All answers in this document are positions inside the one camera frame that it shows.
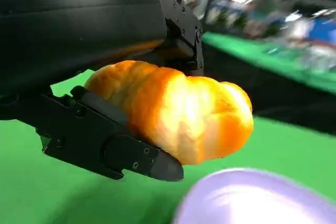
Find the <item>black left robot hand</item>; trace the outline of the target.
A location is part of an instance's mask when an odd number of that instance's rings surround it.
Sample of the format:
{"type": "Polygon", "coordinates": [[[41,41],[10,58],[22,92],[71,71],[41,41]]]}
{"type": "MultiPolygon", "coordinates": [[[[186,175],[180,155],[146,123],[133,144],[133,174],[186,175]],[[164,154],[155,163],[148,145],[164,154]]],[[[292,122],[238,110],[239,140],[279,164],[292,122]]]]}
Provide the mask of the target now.
{"type": "Polygon", "coordinates": [[[151,52],[202,75],[201,39],[182,0],[1,0],[1,119],[34,127],[46,155],[105,177],[182,180],[182,165],[127,130],[116,106],[80,86],[56,97],[51,85],[151,52]]]}

